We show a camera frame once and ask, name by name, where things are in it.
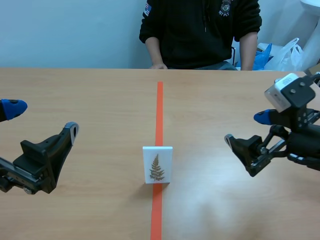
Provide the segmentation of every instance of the embroidered logo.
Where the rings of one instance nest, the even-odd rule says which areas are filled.
[[[231,8],[231,1],[233,0],[222,0],[221,9],[219,11],[219,14],[223,17],[228,17],[230,8]]]

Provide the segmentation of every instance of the person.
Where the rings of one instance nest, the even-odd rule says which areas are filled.
[[[261,25],[258,0],[147,0],[139,39],[151,69],[236,70],[226,62],[235,39],[251,71]]]

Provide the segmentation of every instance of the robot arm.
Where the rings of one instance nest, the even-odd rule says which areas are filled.
[[[22,100],[0,102],[0,122],[11,120],[27,109]],[[0,158],[0,190],[7,193],[12,187],[24,189],[27,194],[38,191],[51,193],[63,164],[74,145],[79,131],[75,122],[67,123],[58,135],[51,136],[38,144],[22,141],[23,154],[13,163]]]
[[[264,141],[257,135],[248,140],[234,138],[231,134],[225,136],[226,143],[250,176],[257,175],[273,158],[288,158],[320,171],[320,126],[314,125],[320,112],[307,108],[316,96],[310,86],[319,79],[320,75],[299,78],[292,73],[264,93],[276,108],[254,116],[258,123],[272,125]],[[268,148],[274,136],[280,137],[281,141]]]

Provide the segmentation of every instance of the white card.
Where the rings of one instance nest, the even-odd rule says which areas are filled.
[[[172,146],[144,146],[143,164],[146,184],[170,183],[172,174]]]

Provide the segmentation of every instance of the screw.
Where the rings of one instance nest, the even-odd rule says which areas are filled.
[[[29,194],[29,195],[33,194],[32,190],[26,186],[23,188],[23,190],[25,191],[26,194]]]
[[[260,153],[262,155],[264,155],[264,154],[268,153],[268,150],[263,146],[262,148],[260,148]]]

